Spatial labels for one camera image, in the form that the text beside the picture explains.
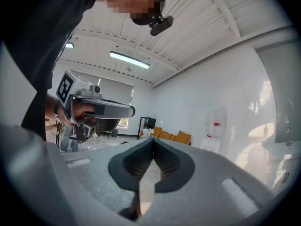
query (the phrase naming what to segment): window blind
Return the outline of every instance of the window blind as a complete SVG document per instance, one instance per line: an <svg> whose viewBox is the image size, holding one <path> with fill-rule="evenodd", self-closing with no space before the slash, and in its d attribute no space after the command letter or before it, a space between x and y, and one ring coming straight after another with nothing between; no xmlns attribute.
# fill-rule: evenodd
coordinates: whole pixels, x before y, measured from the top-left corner
<svg viewBox="0 0 301 226"><path fill-rule="evenodd" d="M104 99L113 100L126 105L131 103L133 86L106 78L101 78L99 86Z"/></svg>

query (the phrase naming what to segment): fluorescent light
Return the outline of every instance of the fluorescent light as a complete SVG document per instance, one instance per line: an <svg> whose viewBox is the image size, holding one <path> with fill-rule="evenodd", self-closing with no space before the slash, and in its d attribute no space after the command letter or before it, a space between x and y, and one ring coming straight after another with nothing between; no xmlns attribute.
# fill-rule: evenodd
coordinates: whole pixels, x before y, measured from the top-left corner
<svg viewBox="0 0 301 226"><path fill-rule="evenodd" d="M74 48L74 44L73 43L67 43L65 48Z"/></svg>
<svg viewBox="0 0 301 226"><path fill-rule="evenodd" d="M112 58L120 59L120 60L123 60L125 62L129 62L131 64L140 66L144 69L148 69L150 67L150 65L147 64L147 63L144 63L140 60L137 60L137 59L134 59L132 57L129 57L129 56L126 56L126 55L123 55L123 54L120 54L120 53L116 53L116 52L113 52L113 51L110 52L110 56Z"/></svg>

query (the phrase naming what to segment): cable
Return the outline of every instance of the cable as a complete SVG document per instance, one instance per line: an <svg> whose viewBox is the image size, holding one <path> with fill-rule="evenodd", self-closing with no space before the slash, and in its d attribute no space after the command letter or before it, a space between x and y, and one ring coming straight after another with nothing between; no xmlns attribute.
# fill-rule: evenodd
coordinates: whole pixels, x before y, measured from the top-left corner
<svg viewBox="0 0 301 226"><path fill-rule="evenodd" d="M94 148L89 148L89 149L82 150L81 152L87 151L87 150L95 150L95 149Z"/></svg>
<svg viewBox="0 0 301 226"><path fill-rule="evenodd" d="M55 125L56 125L56 137L55 137L55 143L57 146L59 146L60 144L60 132L61 132L61 129L62 129L62 125L63 123L62 122L55 122Z"/></svg>
<svg viewBox="0 0 301 226"><path fill-rule="evenodd" d="M166 16L168 16L168 14L174 9L174 7L175 7L180 1L181 1L181 0L177 1L177 3L174 4L174 6L169 10L169 12L166 14Z"/></svg>

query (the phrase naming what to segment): gray plastic surface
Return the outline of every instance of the gray plastic surface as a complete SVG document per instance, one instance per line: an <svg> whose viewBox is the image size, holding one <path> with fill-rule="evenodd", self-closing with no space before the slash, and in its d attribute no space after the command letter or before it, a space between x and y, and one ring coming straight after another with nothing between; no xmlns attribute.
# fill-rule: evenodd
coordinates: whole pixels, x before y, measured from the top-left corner
<svg viewBox="0 0 301 226"><path fill-rule="evenodd" d="M108 173L108 163L114 155L143 140L63 157L55 144L44 143L22 128L0 126L0 136L1 162L11 185L38 217L52 225L253 225L279 202L272 200L264 185L227 159L162 140L189 155L195 172L180 190L156 194L146 214L132 222L117 213L132 205L135 194L116 185ZM78 160L84 163L74 166ZM244 220L222 187L227 178L235 179L263 210Z"/></svg>
<svg viewBox="0 0 301 226"><path fill-rule="evenodd" d="M195 173L180 190L156 194L151 208L137 222L148 226L230 225L245 217L221 182L234 178L260 206L273 199L272 193L251 175L226 158L177 142L162 140L187 153L195 163Z"/></svg>
<svg viewBox="0 0 301 226"><path fill-rule="evenodd" d="M108 164L116 154L125 152L146 140L137 140L101 150L67 153L64 154L64 159L67 163L85 158L89 159L89 163L71 167L72 173L95 199L114 212L119 213L123 209L131 207L135 193L123 190L115 183L109 174Z"/></svg>
<svg viewBox="0 0 301 226"><path fill-rule="evenodd" d="M120 119L134 116L135 109L130 105L120 104L105 99L83 99L83 102L95 105L95 118ZM97 113L97 106L104 106L104 113Z"/></svg>

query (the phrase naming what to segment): orange sofa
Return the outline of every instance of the orange sofa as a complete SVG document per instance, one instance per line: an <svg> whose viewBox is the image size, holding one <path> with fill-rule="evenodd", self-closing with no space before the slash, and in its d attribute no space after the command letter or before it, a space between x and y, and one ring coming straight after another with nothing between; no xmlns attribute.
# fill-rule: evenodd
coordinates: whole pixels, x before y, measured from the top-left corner
<svg viewBox="0 0 301 226"><path fill-rule="evenodd" d="M154 127L154 133L151 136L155 136L158 139L165 139L170 141L175 141L179 143L183 143L186 145L191 145L191 135L186 134L182 131L179 131L178 135L173 135L171 133L165 132L161 127Z"/></svg>

